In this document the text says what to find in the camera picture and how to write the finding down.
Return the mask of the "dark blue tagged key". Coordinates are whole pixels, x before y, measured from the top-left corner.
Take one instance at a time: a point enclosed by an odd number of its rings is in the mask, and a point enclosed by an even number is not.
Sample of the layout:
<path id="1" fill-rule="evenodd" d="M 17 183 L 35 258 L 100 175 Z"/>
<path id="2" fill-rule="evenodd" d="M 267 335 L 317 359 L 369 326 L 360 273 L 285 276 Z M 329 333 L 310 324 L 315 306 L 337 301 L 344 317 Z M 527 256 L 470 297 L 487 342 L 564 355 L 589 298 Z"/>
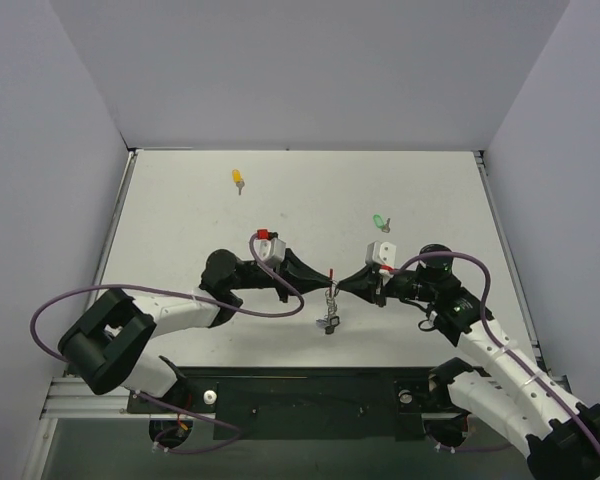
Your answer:
<path id="1" fill-rule="evenodd" d="M 326 335 L 331 335 L 335 332 L 336 328 L 340 325 L 340 317 L 335 315 L 331 316 L 326 320 L 324 332 Z"/>

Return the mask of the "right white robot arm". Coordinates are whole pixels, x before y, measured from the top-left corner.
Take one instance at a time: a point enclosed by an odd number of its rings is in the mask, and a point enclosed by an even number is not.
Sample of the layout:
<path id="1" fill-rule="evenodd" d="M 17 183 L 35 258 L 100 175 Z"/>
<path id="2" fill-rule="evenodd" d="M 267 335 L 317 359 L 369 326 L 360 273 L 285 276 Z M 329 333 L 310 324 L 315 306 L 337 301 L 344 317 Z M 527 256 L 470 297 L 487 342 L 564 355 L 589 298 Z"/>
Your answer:
<path id="1" fill-rule="evenodd" d="M 365 266 L 336 288 L 379 307 L 426 304 L 426 320 L 463 359 L 430 373 L 439 408 L 474 414 L 525 458 L 536 479 L 600 478 L 600 404 L 586 405 L 519 348 L 487 307 L 491 275 L 473 256 L 440 244 L 395 267 L 395 248 L 370 245 Z"/>

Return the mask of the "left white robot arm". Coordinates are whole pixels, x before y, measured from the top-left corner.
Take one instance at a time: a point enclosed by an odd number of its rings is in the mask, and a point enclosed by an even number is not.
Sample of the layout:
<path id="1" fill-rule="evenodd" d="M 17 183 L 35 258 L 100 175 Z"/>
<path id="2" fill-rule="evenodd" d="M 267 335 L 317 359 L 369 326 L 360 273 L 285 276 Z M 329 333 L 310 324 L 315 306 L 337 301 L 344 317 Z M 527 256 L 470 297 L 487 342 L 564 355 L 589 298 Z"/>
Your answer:
<path id="1" fill-rule="evenodd" d="M 273 289 L 286 301 L 331 284 L 329 277 L 304 264 L 289 248 L 267 254 L 264 264 L 275 278 L 260 268 L 258 260 L 241 260 L 220 249 L 208 257 L 200 287 L 183 298 L 132 296 L 123 287 L 110 288 L 61 337 L 58 350 L 93 393 L 124 386 L 150 394 L 163 411 L 175 411 L 184 403 L 186 388 L 169 361 L 145 352 L 150 340 L 226 324 L 243 304 L 236 290 Z"/>

